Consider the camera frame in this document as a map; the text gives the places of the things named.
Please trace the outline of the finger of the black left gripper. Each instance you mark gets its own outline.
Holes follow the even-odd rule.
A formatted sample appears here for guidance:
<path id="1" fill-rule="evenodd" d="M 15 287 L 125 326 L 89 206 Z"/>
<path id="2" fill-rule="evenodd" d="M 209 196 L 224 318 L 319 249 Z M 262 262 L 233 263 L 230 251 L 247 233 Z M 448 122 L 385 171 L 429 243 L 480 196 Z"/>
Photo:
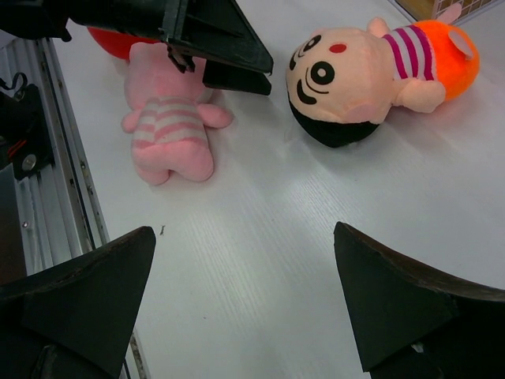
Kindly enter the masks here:
<path id="1" fill-rule="evenodd" d="M 271 83 L 264 74 L 223 63 L 206 61 L 203 83 L 208 88 L 252 93 L 271 94 Z"/>

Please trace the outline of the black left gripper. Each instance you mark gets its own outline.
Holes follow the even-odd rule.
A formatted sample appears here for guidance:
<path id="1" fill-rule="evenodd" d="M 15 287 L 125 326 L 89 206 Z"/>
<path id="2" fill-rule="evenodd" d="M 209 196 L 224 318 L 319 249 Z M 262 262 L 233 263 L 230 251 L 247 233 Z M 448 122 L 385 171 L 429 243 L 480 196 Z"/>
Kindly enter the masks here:
<path id="1" fill-rule="evenodd" d="M 141 38 L 160 39 L 181 73 L 204 58 L 248 72 L 270 74 L 273 58 L 236 1 L 44 1 L 39 37 L 71 40 L 68 21 Z"/>

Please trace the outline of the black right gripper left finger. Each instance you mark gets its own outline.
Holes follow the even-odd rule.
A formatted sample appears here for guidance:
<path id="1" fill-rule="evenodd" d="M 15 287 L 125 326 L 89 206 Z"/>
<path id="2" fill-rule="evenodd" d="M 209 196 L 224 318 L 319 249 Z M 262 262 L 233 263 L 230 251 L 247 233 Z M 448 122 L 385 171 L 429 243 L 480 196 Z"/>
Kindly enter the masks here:
<path id="1" fill-rule="evenodd" d="M 3 378 L 117 378 L 155 252 L 139 227 L 1 287 Z"/>

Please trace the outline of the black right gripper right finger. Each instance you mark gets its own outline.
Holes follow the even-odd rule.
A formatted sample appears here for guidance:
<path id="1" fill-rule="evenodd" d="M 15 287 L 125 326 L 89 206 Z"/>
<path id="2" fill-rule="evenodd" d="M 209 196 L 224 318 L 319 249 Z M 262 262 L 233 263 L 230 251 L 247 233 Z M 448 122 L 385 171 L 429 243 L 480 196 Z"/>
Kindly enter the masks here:
<path id="1" fill-rule="evenodd" d="M 502 378 L 504 292 L 398 253 L 347 223 L 335 260 L 373 378 Z"/>

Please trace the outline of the boy doll orange shorts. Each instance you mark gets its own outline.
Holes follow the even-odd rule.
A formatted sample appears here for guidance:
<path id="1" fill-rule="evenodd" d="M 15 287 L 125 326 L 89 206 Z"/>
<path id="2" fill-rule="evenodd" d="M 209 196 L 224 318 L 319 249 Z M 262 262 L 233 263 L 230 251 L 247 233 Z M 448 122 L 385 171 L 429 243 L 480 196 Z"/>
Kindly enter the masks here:
<path id="1" fill-rule="evenodd" d="M 290 109 L 331 148 L 361 141 L 392 107 L 432 113 L 469 89 L 480 71 L 471 38 L 446 18 L 391 29 L 327 28 L 295 49 L 286 68 Z"/>

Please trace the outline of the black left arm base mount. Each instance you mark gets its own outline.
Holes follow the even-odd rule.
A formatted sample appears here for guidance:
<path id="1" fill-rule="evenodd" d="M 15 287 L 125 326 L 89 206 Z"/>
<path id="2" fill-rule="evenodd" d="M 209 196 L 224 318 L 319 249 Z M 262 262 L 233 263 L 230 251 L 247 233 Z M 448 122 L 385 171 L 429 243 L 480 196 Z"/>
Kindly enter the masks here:
<path id="1" fill-rule="evenodd" d="M 1 167 L 13 167 L 21 180 L 54 162 L 45 110 L 36 85 L 17 72 L 1 81 Z"/>

